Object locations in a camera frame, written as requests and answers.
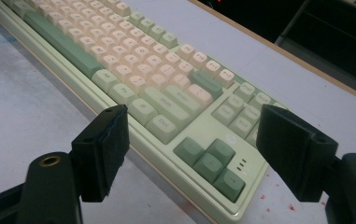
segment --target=mechanical keyboard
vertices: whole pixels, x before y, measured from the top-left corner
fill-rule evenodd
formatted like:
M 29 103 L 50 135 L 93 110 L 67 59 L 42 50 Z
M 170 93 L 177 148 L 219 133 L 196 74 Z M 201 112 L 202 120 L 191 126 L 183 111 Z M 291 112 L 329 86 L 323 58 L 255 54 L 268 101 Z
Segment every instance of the mechanical keyboard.
M 131 148 L 211 221 L 243 217 L 283 105 L 120 0 L 0 0 L 0 23 L 96 113 L 127 105 Z

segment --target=wooden edge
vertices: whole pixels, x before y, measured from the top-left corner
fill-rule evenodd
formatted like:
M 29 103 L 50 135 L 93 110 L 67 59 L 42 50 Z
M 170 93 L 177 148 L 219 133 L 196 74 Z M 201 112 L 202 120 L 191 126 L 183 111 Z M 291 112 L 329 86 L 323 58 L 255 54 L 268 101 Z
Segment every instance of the wooden edge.
M 213 10 L 210 7 L 205 6 L 204 4 L 200 3 L 198 0 L 188 0 L 189 2 L 192 2 L 193 4 L 195 4 L 196 6 L 200 7 L 201 9 L 205 10 L 206 12 L 214 15 L 215 17 L 219 18 L 220 20 L 228 23 L 229 25 L 233 26 L 234 28 L 238 29 L 239 31 L 245 33 L 246 35 L 249 35 L 250 37 L 256 39 L 257 41 L 261 42 L 262 44 L 266 45 L 267 47 L 269 47 L 270 49 L 273 49 L 274 51 L 278 52 L 279 54 L 285 56 L 286 58 L 288 58 L 289 60 L 299 64 L 300 66 L 302 66 L 303 68 L 305 68 L 306 70 L 314 73 L 315 75 L 327 80 L 328 82 L 336 85 L 337 87 L 339 87 L 340 89 L 349 92 L 350 94 L 356 96 L 356 90 L 354 90 L 353 88 L 347 86 L 346 84 L 338 81 L 337 79 L 330 77 L 329 75 L 323 73 L 321 70 L 319 70 L 318 68 L 310 65 L 309 63 L 304 62 L 303 60 L 295 57 L 294 55 L 292 55 L 291 53 L 289 53 L 288 51 L 286 51 L 285 49 L 282 49 L 280 47 L 278 47 L 277 45 L 273 44 L 272 42 L 262 38 L 261 36 L 253 33 L 251 30 L 245 28 L 244 26 L 242 26 L 241 24 L 232 21 L 231 19 L 227 18 L 226 16 L 220 14 L 220 12 Z

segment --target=green keycap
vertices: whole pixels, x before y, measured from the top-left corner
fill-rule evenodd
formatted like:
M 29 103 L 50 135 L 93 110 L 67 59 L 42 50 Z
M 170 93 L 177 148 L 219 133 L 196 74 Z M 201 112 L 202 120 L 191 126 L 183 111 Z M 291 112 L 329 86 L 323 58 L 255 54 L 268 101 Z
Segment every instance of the green keycap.
M 221 162 L 209 153 L 204 153 L 198 162 L 193 166 L 194 170 L 207 182 L 213 183 L 222 171 Z
M 168 144 L 178 134 L 175 124 L 164 115 L 157 115 L 151 119 L 146 125 L 146 129 L 164 144 Z
M 157 111 L 154 107 L 142 98 L 133 100 L 133 102 L 128 105 L 128 111 L 129 114 L 143 126 L 145 126 L 149 120 L 157 116 Z
M 96 71 L 103 68 L 93 56 L 85 52 L 84 49 L 64 35 L 61 30 L 41 14 L 37 12 L 26 12 L 23 20 L 64 55 L 64 57 L 75 65 L 86 77 L 91 78 Z
M 245 106 L 248 104 L 245 103 L 244 100 L 242 100 L 239 96 L 232 94 L 229 96 L 224 102 L 224 105 L 228 105 L 230 108 L 234 110 L 234 112 L 238 113 L 239 111 L 242 110 Z
M 193 118 L 197 117 L 203 110 L 201 105 L 196 100 L 175 85 L 167 86 L 164 89 L 164 93 L 175 103 L 180 105 L 184 110 L 189 112 Z
M 27 3 L 23 1 L 14 1 L 12 3 L 11 9 L 15 13 L 17 13 L 21 18 L 23 18 L 27 12 L 30 11 L 35 12 L 35 10 L 31 6 L 29 6 Z
M 224 169 L 213 186 L 234 203 L 238 194 L 245 187 L 245 182 L 232 171 Z
M 235 154 L 235 151 L 220 139 L 216 139 L 206 152 L 216 157 L 223 166 L 226 166 Z
M 239 96 L 245 102 L 249 102 L 255 92 L 256 88 L 254 86 L 250 85 L 248 82 L 244 82 L 238 89 L 234 91 L 234 94 Z
M 205 151 L 194 140 L 186 138 L 174 149 L 174 152 L 188 165 L 193 166 Z
M 160 44 L 172 49 L 178 45 L 178 39 L 174 34 L 165 33 L 159 40 Z
M 235 115 L 236 112 L 228 105 L 221 105 L 212 113 L 212 116 L 225 126 L 231 123 Z
M 140 97 L 171 120 L 180 131 L 192 121 L 192 117 L 185 110 L 154 87 L 144 89 Z
M 154 26 L 154 21 L 152 21 L 149 18 L 145 18 L 139 22 L 139 24 L 137 25 L 137 28 L 141 29 L 143 32 L 145 32 L 147 34 L 149 32 L 149 30 L 151 29 L 151 27 L 153 27 L 153 26 Z
M 123 83 L 113 86 L 107 95 L 119 105 L 129 105 L 137 98 L 136 93 Z
M 263 105 L 271 103 L 271 98 L 264 92 L 258 92 L 250 101 L 249 104 L 253 105 L 258 110 L 262 110 Z
M 250 130 L 253 128 L 253 124 L 251 124 L 247 119 L 241 116 L 237 116 L 233 122 L 228 126 L 228 128 L 240 136 L 242 139 L 245 139 Z
M 133 24 L 134 26 L 137 26 L 145 17 L 141 12 L 133 12 L 131 13 L 131 16 L 128 18 L 128 21 Z
M 148 35 L 153 37 L 155 40 L 160 40 L 160 38 L 165 34 L 165 29 L 161 25 L 155 25 L 151 27 Z
M 197 84 L 204 88 L 204 90 L 208 91 L 212 95 L 213 100 L 218 99 L 219 96 L 223 94 L 222 85 L 201 71 L 195 71 L 190 76 L 190 81 L 192 84 Z
M 108 93 L 110 88 L 112 88 L 114 85 L 120 83 L 119 79 L 106 69 L 96 71 L 95 74 L 93 74 L 91 81 L 106 93 Z
M 260 118 L 260 110 L 252 105 L 248 105 L 241 113 L 239 113 L 239 116 L 247 119 L 252 125 L 255 125 Z

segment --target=table surface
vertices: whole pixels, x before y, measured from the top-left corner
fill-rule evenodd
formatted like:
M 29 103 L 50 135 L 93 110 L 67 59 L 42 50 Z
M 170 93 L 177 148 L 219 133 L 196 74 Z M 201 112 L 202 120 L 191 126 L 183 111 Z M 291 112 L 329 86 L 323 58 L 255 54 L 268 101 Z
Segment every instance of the table surface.
M 356 152 L 356 92 L 194 1 L 126 0 L 156 23 L 269 93 Z M 0 192 L 24 182 L 35 158 L 70 151 L 95 118 L 55 75 L 0 25 Z M 242 223 L 326 223 L 324 205 L 299 203 L 269 168 Z M 208 223 L 134 152 L 103 203 L 82 203 L 85 223 Z

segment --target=space bar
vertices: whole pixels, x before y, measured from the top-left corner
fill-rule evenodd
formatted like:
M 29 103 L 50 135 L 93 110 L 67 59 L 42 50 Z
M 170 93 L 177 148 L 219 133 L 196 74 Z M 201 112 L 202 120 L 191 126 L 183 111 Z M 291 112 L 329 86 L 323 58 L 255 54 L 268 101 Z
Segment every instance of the space bar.
M 50 21 L 37 12 L 27 12 L 23 20 L 32 27 L 39 35 L 57 49 L 86 77 L 91 78 L 93 74 L 102 69 L 103 66 L 77 45 L 73 40 L 54 26 Z

